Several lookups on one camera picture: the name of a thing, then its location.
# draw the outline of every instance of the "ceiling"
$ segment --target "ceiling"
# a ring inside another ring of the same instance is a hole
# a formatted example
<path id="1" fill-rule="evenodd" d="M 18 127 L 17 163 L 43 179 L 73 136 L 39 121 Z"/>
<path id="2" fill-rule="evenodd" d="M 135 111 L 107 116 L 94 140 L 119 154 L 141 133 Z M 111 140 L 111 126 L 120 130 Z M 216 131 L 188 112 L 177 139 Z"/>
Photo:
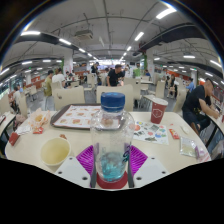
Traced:
<path id="1" fill-rule="evenodd" d="M 222 68 L 210 62 L 218 62 L 212 44 L 180 12 L 156 19 L 165 9 L 167 6 L 157 0 L 69 0 L 60 3 L 40 14 L 25 28 L 40 31 L 40 36 L 20 36 L 15 40 L 2 63 L 2 71 L 8 67 L 10 70 L 0 76 L 0 82 L 17 72 L 25 74 L 29 66 L 21 64 L 24 60 L 35 60 L 32 74 L 37 67 L 47 70 L 48 67 L 57 66 L 56 60 L 64 58 L 66 52 L 71 50 L 76 62 L 92 60 L 79 48 L 98 59 L 120 59 L 127 47 L 132 46 L 124 59 L 139 61 L 135 55 L 139 53 L 139 43 L 142 41 L 145 42 L 143 50 L 153 52 L 151 55 L 154 58 L 160 58 L 154 63 L 177 69 L 184 66 L 187 72 L 194 66 L 202 77 L 207 77 L 205 72 L 209 71 L 220 83 L 223 80 Z M 93 39 L 78 41 L 74 38 L 77 31 L 87 29 L 92 31 Z M 144 32 L 144 35 L 139 41 L 134 41 L 139 32 Z M 72 46 L 59 42 L 59 38 L 71 42 Z M 191 52 L 196 58 L 185 59 L 184 52 Z M 51 63 L 43 63 L 42 59 L 46 58 L 51 58 Z"/>

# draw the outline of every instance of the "paper cup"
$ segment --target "paper cup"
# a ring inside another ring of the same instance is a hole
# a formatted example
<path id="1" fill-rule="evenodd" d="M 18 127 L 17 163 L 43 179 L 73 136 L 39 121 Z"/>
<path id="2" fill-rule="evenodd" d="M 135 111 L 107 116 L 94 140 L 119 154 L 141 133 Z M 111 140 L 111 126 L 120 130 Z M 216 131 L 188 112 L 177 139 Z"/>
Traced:
<path id="1" fill-rule="evenodd" d="M 151 113 L 152 123 L 160 124 L 167 105 L 168 105 L 168 102 L 163 99 L 154 98 L 152 100 L 152 113 Z"/>

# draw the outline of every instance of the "yellow bowl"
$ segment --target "yellow bowl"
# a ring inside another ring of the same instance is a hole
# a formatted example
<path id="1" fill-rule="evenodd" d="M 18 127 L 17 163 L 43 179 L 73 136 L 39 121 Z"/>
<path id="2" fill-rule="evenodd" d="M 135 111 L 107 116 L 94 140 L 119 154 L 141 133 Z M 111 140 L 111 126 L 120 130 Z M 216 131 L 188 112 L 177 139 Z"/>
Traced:
<path id="1" fill-rule="evenodd" d="M 47 166 L 61 165 L 71 154 L 71 145 L 64 138 L 48 140 L 41 148 L 41 160 Z"/>

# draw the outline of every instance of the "white table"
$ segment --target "white table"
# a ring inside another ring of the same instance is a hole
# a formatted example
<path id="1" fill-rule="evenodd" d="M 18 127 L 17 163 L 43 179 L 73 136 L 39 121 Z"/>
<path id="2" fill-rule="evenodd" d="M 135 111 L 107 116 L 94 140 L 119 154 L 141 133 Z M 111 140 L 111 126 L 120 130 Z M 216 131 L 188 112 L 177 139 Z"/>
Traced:
<path id="1" fill-rule="evenodd" d="M 4 113 L 4 115 L 6 115 L 6 120 L 4 120 L 0 125 L 0 137 L 2 136 L 3 133 L 5 133 L 6 138 L 9 139 L 6 129 L 13 122 L 16 116 L 14 114 L 11 114 L 10 112 Z"/>
<path id="2" fill-rule="evenodd" d="M 130 114 L 135 120 L 138 121 L 149 122 L 151 118 L 150 112 L 131 112 Z M 204 150 L 207 150 L 201 139 L 178 114 L 173 112 L 165 112 L 161 124 L 166 125 L 167 129 L 174 129 L 180 136 L 195 140 L 196 144 L 200 145 Z M 188 127 L 188 135 L 183 132 L 180 127 L 181 125 Z M 88 130 L 53 128 L 49 123 L 44 125 L 43 128 L 43 134 L 25 134 L 20 136 L 14 146 L 7 144 L 5 149 L 7 158 L 13 161 L 31 164 L 50 173 L 54 173 L 58 167 L 48 167 L 44 165 L 40 159 L 41 146 L 47 140 L 59 137 L 60 134 L 65 134 L 68 141 L 71 143 L 73 156 L 77 156 L 85 148 L 92 145 L 91 134 Z M 180 140 L 173 140 L 169 130 L 168 138 L 169 145 L 159 145 L 134 139 L 132 144 L 139 148 L 147 156 L 155 156 L 170 173 L 174 173 L 187 166 L 197 163 L 196 159 L 193 157 L 180 155 Z"/>

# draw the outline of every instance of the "plastic bottle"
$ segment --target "plastic bottle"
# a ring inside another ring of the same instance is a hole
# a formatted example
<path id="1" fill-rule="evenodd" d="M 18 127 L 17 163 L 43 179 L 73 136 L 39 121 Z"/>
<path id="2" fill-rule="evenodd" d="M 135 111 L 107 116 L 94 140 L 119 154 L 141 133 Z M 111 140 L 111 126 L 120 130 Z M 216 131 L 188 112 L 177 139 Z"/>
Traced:
<path id="1" fill-rule="evenodd" d="M 103 93 L 101 110 L 91 120 L 96 171 L 105 182 L 119 181 L 129 160 L 134 135 L 133 117 L 124 111 L 125 95 Z"/>

